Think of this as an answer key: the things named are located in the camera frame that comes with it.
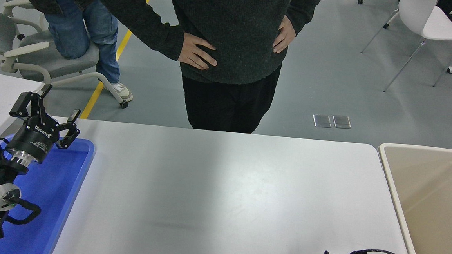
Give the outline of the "person's left hand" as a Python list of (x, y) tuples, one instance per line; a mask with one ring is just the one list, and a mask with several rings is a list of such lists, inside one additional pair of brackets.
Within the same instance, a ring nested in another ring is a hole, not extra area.
[(296, 31), (288, 16), (284, 16), (278, 28), (278, 35), (273, 42), (273, 52), (279, 54), (288, 48), (296, 37)]

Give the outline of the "person's right hand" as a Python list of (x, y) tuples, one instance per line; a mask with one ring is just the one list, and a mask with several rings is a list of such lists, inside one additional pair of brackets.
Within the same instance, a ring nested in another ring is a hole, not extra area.
[(212, 67), (217, 66), (217, 61), (207, 54), (206, 51), (202, 50), (201, 46), (213, 51), (216, 49), (203, 38), (184, 33), (182, 50), (177, 60), (199, 70), (208, 70), (210, 65)]

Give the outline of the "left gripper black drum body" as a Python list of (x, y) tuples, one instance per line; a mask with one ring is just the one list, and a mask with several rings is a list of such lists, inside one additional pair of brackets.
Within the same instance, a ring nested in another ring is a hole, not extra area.
[(47, 157), (59, 138), (58, 122), (50, 116), (41, 119), (39, 115), (29, 117), (7, 144), (11, 155), (24, 152), (38, 164)]

